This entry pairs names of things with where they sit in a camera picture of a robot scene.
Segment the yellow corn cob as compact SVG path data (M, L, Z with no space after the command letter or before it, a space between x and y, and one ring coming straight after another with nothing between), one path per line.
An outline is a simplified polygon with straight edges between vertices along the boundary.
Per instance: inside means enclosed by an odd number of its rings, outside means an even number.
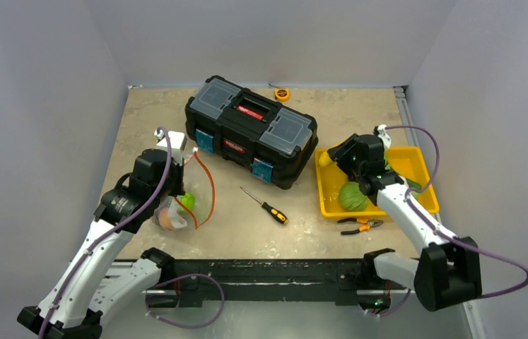
M324 151L320 154L318 163L320 167L326 167L334 164L334 161L330 158L329 153L327 151Z

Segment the red pink peach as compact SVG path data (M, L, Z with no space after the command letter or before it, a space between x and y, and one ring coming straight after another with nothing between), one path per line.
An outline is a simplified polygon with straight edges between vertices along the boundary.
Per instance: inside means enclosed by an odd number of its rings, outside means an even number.
M177 208L163 208L158 214L158 223L165 230L178 230L184 227L184 219Z

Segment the clear orange zip top bag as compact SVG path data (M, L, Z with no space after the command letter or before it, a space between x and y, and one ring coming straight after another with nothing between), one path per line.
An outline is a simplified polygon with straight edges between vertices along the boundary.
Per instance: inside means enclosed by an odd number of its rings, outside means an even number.
M198 147L184 157L184 194L168 196L155 209L151 221L165 231L196 230L213 215L216 188Z

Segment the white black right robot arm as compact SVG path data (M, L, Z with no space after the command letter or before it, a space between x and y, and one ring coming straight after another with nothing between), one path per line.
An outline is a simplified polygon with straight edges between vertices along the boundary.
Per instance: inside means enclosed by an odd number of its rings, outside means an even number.
M363 257L360 276L369 287L390 280L416 293L428 311L481 296L481 268L476 242L443 227L411 196L404 177L386 166L388 137L353 134L329 148L323 165L334 163L359 191L386 212L413 244L418 258L392 249Z

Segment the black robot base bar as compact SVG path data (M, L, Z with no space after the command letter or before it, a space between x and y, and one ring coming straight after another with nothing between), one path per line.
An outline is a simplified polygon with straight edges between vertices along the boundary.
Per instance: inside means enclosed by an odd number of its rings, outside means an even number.
M385 310L405 289L364 276L361 258L173 259L159 287L144 294L155 307L201 307L205 301L331 302Z

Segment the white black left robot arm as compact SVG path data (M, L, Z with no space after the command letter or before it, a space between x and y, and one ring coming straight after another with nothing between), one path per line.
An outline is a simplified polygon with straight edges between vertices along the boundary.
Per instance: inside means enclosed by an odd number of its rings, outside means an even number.
M99 338L113 313L140 290L165 289L175 270L160 250L149 249L127 273L100 284L120 251L167 197L183 194L184 157L179 148L144 150L132 171L102 195L81 248L50 293L24 307L17 322L39 338Z

